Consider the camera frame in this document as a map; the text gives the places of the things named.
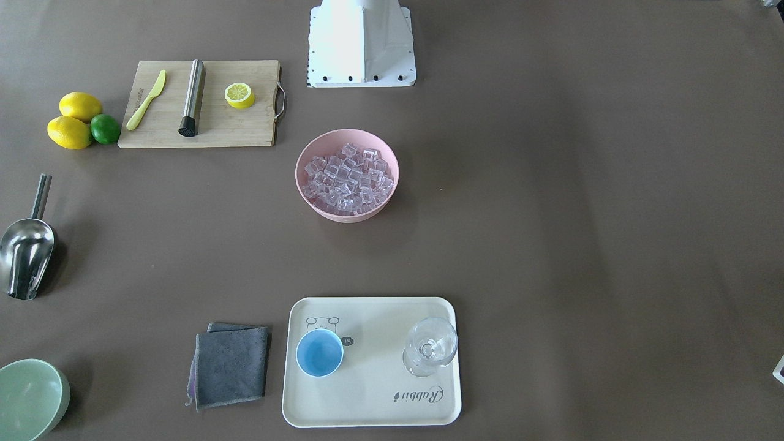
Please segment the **stainless steel ice scoop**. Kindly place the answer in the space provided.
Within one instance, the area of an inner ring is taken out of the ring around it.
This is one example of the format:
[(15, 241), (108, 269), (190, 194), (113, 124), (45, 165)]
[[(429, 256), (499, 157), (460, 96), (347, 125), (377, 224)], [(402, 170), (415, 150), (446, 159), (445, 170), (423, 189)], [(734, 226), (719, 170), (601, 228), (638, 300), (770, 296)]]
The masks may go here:
[(2, 292), (18, 300), (36, 298), (56, 246), (56, 234), (43, 214), (51, 176), (42, 174), (30, 217), (9, 226), (1, 240)]

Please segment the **pile of clear ice cubes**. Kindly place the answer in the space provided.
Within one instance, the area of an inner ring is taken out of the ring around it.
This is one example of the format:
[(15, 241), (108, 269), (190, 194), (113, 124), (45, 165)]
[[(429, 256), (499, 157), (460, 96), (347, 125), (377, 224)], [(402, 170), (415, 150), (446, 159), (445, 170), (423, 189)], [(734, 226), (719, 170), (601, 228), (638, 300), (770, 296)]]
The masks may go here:
[(306, 156), (300, 192), (330, 215), (365, 215), (381, 208), (397, 184), (389, 162), (374, 148), (344, 143), (328, 153)]

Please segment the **blue plastic cup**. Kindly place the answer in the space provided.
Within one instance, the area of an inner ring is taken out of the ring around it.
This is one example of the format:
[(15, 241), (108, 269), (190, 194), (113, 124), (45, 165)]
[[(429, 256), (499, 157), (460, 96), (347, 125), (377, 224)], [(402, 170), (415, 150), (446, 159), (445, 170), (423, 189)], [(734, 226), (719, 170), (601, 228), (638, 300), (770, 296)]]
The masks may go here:
[(296, 347), (297, 365), (315, 379), (334, 373), (343, 360), (344, 344), (333, 330), (311, 330), (300, 338)]

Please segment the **pink bowl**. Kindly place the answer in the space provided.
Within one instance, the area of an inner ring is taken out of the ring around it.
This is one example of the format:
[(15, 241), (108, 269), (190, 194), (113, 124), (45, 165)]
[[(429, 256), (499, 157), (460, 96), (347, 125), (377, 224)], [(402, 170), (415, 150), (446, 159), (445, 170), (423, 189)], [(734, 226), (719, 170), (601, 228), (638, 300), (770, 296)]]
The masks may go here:
[[(385, 158), (386, 161), (389, 162), (391, 165), (393, 176), (397, 179), (397, 184), (395, 185), (395, 188), (393, 190), (393, 193), (395, 192), (399, 183), (399, 165), (395, 153), (389, 147), (389, 145), (386, 142), (384, 142), (384, 140), (382, 140), (380, 137), (375, 136), (375, 134), (365, 132), (361, 129), (335, 129), (331, 132), (318, 136), (310, 143), (308, 143), (308, 145), (306, 145), (306, 147), (302, 150), (302, 153), (300, 153), (300, 156), (297, 159), (296, 186), (300, 195), (304, 200), (305, 198), (300, 192), (299, 185), (304, 182), (304, 162), (306, 156), (309, 157), (309, 156), (315, 156), (316, 154), (328, 153), (334, 148), (338, 148), (340, 145), (343, 145), (344, 143), (348, 143), (348, 142), (356, 143), (357, 145), (361, 145), (361, 147), (365, 147), (365, 148), (378, 149), (382, 153), (383, 158)], [(323, 212), (322, 210), (315, 208), (311, 203), (308, 203), (308, 201), (306, 200), (305, 201), (308, 204), (308, 206), (310, 206), (319, 215), (322, 215), (322, 217), (325, 217), (327, 219), (336, 222), (356, 223), (369, 219), (375, 216), (377, 213), (381, 212), (381, 210), (386, 206), (386, 204), (389, 203), (390, 199), (392, 198), (392, 195), (390, 196), (390, 198), (387, 200), (386, 203), (382, 204), (381, 208), (373, 209), (372, 212), (370, 212), (369, 214), (350, 216), (350, 217), (339, 217), (336, 215), (330, 215), (328, 213)]]

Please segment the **clear wine glass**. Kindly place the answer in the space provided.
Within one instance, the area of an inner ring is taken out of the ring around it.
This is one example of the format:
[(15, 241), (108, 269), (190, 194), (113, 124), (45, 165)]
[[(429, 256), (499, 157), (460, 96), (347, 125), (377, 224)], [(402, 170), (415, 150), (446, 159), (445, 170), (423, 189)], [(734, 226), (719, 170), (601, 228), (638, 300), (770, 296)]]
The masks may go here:
[(428, 377), (445, 368), (458, 350), (453, 324), (440, 317), (428, 317), (409, 330), (402, 362), (415, 377)]

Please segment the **cream rabbit tray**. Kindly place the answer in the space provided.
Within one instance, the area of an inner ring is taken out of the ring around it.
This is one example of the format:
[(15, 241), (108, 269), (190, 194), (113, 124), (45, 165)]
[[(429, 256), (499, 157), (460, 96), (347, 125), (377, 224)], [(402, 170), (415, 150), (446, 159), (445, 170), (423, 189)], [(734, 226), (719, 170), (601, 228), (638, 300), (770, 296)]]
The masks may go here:
[[(282, 414), (298, 428), (446, 425), (462, 410), (459, 360), (425, 379), (409, 374), (409, 329), (439, 317), (456, 324), (453, 305), (437, 296), (303, 298), (290, 311)], [(342, 364), (326, 377), (306, 374), (296, 348), (306, 333), (328, 329), (344, 344)]]

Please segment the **half lemon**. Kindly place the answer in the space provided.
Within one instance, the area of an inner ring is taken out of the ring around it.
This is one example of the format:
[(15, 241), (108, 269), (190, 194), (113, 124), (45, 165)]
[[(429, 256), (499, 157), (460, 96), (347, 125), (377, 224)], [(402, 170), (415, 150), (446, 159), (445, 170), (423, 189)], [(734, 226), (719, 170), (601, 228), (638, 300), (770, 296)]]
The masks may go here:
[(224, 90), (224, 100), (232, 108), (246, 109), (255, 104), (255, 94), (246, 83), (232, 83)]

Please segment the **grey folded cloth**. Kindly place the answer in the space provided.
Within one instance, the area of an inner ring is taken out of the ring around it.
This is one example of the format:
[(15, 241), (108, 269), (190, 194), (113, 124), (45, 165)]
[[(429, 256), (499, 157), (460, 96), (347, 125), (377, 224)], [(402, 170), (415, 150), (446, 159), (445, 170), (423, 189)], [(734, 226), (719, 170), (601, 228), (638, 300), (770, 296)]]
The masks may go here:
[(270, 346), (267, 326), (209, 323), (195, 338), (187, 404), (200, 412), (262, 399)]

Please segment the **steel muddler black tip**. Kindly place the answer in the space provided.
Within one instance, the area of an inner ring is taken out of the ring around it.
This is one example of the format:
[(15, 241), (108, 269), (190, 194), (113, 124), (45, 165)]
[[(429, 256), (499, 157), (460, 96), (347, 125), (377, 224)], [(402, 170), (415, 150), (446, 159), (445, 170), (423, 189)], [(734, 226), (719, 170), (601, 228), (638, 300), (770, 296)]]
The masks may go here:
[(190, 70), (184, 111), (178, 129), (180, 136), (195, 137), (198, 134), (204, 81), (204, 62), (201, 59), (194, 59)]

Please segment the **wooden cutting board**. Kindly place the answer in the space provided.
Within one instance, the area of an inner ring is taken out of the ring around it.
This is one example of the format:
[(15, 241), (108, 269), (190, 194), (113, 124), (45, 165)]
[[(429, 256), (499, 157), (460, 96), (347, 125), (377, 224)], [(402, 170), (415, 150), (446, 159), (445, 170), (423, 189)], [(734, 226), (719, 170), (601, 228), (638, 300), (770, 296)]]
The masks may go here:
[[(165, 70), (164, 88), (146, 110), (139, 126), (123, 129), (120, 148), (218, 148), (273, 146), (276, 123), (282, 112), (279, 98), (282, 65), (276, 59), (262, 61), (204, 61), (202, 96), (198, 111), (197, 134), (179, 134), (189, 89), (192, 61), (141, 61), (135, 72), (127, 109), (122, 122), (143, 103), (149, 90)], [(247, 109), (229, 106), (224, 90), (232, 83), (246, 83), (255, 94)]]

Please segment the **yellow plastic knife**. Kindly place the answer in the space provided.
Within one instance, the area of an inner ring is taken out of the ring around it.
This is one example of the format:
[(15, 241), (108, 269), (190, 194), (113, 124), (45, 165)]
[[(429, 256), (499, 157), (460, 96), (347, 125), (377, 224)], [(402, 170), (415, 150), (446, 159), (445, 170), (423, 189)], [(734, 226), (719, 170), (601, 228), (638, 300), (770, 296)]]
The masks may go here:
[(139, 108), (135, 110), (132, 116), (129, 118), (128, 122), (126, 123), (126, 129), (128, 130), (135, 130), (141, 123), (143, 117), (145, 117), (146, 111), (148, 111), (149, 105), (151, 102), (160, 96), (162, 90), (165, 86), (166, 81), (166, 70), (160, 70), (159, 75), (156, 78), (155, 83), (153, 84), (152, 88), (149, 90), (148, 95), (146, 95), (145, 99), (141, 102)]

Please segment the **green lime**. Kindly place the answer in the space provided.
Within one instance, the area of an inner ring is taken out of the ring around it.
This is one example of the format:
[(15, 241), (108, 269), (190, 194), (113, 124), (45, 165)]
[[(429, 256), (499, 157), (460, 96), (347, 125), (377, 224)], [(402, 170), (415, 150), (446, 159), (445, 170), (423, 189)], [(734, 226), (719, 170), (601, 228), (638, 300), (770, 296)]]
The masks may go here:
[(107, 114), (95, 115), (90, 120), (89, 128), (95, 142), (101, 145), (117, 143), (121, 136), (121, 124), (114, 117)]

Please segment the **upper whole yellow lemon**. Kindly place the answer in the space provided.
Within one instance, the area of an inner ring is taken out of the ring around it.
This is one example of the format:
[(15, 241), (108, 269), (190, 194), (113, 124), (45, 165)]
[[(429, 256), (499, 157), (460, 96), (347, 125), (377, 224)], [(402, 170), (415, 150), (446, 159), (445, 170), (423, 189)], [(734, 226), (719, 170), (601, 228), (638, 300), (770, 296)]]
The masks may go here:
[(96, 115), (103, 113), (100, 100), (86, 92), (67, 93), (59, 101), (58, 107), (62, 116), (76, 118), (88, 124)]

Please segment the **whole yellow lemon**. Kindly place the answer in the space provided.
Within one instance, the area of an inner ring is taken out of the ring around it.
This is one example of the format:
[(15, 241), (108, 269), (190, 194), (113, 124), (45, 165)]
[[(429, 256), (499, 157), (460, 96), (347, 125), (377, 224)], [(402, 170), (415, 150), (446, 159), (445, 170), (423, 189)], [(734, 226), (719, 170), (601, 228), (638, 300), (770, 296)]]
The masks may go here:
[(70, 116), (53, 118), (47, 124), (47, 134), (53, 142), (66, 149), (85, 149), (94, 142), (89, 125)]
[(96, 115), (103, 113), (100, 100), (86, 92), (67, 93), (59, 101), (58, 107), (62, 116), (76, 118), (88, 124)]

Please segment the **lower whole yellow lemon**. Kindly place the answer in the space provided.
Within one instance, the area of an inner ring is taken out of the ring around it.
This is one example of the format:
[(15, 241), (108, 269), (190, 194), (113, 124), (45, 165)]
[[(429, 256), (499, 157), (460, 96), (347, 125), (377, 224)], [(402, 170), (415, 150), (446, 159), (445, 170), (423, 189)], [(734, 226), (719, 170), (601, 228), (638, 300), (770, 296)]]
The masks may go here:
[(94, 142), (89, 125), (70, 116), (53, 118), (47, 124), (47, 134), (53, 142), (66, 149), (85, 149)]

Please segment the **green bowl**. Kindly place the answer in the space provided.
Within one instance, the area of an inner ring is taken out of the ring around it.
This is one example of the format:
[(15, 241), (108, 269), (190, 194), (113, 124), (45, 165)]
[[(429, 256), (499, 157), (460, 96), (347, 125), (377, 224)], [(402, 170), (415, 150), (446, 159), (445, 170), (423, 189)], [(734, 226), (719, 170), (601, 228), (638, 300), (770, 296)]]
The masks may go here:
[(40, 440), (64, 416), (67, 377), (44, 360), (25, 358), (1, 369), (1, 439)]

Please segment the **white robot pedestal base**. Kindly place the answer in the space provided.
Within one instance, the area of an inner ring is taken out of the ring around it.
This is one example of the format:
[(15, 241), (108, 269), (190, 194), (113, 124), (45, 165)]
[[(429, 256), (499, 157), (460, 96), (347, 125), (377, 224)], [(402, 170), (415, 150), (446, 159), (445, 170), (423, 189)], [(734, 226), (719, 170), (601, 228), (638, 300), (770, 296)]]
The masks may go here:
[(310, 11), (308, 42), (311, 88), (417, 82), (411, 12), (398, 1), (323, 1)]

